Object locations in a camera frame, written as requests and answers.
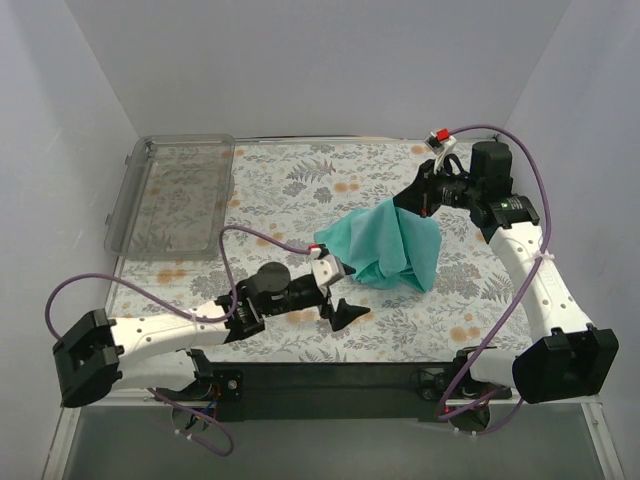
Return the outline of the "clear plastic bin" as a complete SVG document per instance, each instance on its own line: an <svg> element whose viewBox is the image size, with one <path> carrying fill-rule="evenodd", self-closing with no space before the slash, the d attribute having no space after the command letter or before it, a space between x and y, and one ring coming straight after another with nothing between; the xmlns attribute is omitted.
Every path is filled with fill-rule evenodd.
<svg viewBox="0 0 640 480"><path fill-rule="evenodd" d="M227 134L140 138L107 217L105 250L133 261L211 259L234 188Z"/></svg>

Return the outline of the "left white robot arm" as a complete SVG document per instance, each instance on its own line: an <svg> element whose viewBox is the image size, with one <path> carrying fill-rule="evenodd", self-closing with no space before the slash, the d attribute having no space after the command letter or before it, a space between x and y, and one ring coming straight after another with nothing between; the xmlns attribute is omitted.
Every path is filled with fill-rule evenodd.
<svg viewBox="0 0 640 480"><path fill-rule="evenodd" d="M182 398L205 398L218 381L203 352L264 331L268 317L317 308L333 331L369 313L369 308L334 303L330 287L354 270L331 256L311 263L293 278L279 262L262 265L233 293L188 312L136 320L113 318L102 309L84 314L52 349L66 408L93 404L114 390L155 389Z"/></svg>

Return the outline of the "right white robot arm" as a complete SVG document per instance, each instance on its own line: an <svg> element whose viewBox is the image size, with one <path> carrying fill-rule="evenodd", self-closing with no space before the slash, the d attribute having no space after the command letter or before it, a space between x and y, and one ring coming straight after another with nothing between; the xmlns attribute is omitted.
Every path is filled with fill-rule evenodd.
<svg viewBox="0 0 640 480"><path fill-rule="evenodd" d="M531 344L522 352L491 345L467 348L452 364L449 391L475 397L488 385L516 390L529 404L600 392L619 349L610 329L599 329L573 299L547 248L532 202L513 193L512 153L502 142L472 146L464 169L454 139L431 138L435 156L393 198L423 218L442 207L468 211L518 292Z"/></svg>

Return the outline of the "teal t shirt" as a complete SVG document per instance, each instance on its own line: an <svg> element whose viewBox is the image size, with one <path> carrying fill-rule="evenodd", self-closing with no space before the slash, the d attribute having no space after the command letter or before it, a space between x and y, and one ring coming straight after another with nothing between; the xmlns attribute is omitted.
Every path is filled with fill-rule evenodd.
<svg viewBox="0 0 640 480"><path fill-rule="evenodd" d="M314 240L351 266L360 284L381 290L404 284L426 293L435 281L442 237L434 219L386 200L351 211L316 232Z"/></svg>

